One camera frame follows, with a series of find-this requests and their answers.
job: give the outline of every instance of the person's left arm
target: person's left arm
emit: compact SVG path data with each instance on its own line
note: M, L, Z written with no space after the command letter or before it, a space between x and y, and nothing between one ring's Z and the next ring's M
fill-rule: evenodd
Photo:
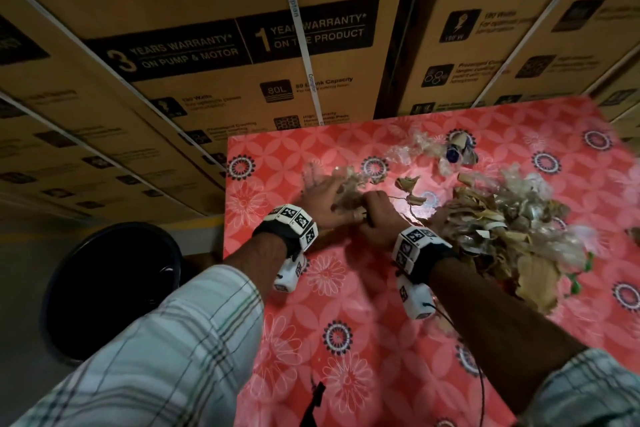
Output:
M327 178L295 204L329 229L358 220L332 211ZM169 295L23 415L20 426L232 425L260 346L265 299L287 248L261 233Z

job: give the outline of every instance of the red table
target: red table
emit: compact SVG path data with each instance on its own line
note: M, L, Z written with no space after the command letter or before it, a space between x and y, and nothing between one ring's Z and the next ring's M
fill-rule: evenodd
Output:
M433 159L424 156L411 168L384 157L413 131L445 142L458 129L475 140L475 170L496 175L519 162L523 172L540 172L556 198L571 206L568 221L598 230L589 244L597 255L593 272L580 277L582 292L562 300L551 319L640 372L640 249L624 232L640 225L640 164L588 98L232 137L225 254L244 243L273 207L295 198L306 162L322 165L327 174L337 165L386 172L375 188L390 196L404 196L394 187L398 176L420 174L414 194L427 197L419 213L428 216L451 196L455 176L432 176ZM393 202L407 214L404 201ZM309 256L294 293L271 295L236 425L299 425L312 378L327 386L314 413L320 426L478 425L474 359L432 318L406 317L388 264L359 243L339 246ZM513 416L485 384L484 425L510 425Z

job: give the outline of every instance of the gray floor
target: gray floor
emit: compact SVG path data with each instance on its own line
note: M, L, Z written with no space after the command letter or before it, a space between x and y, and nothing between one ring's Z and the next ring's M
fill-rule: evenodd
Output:
M71 372L45 350L38 331L40 303L49 277L81 240L60 233L69 228L57 226L55 239L34 241L23 234L17 241L0 241L0 427L11 424ZM167 230L183 255L221 250L220 226Z

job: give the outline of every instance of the black wrist strap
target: black wrist strap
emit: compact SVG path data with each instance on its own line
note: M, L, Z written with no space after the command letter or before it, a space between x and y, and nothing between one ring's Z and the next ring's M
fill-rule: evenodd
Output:
M431 270L436 263L452 257L457 257L457 254L451 247L441 243L431 243L420 250L420 255L415 261L415 267L413 267L409 278L414 284L429 285L429 275L431 275Z
M296 232L293 231L289 225L285 225L280 221L262 221L260 225L253 230L252 236L255 237L260 233L270 233L280 237L287 246L287 258L296 257L302 250L300 237L296 235Z

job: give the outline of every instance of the plaid shirt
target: plaid shirt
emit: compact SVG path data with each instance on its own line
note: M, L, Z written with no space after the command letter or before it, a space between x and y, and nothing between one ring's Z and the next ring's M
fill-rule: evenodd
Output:
M15 426L233 425L263 305L237 269L207 269L87 360ZM640 378L601 350L549 375L519 423L640 425Z

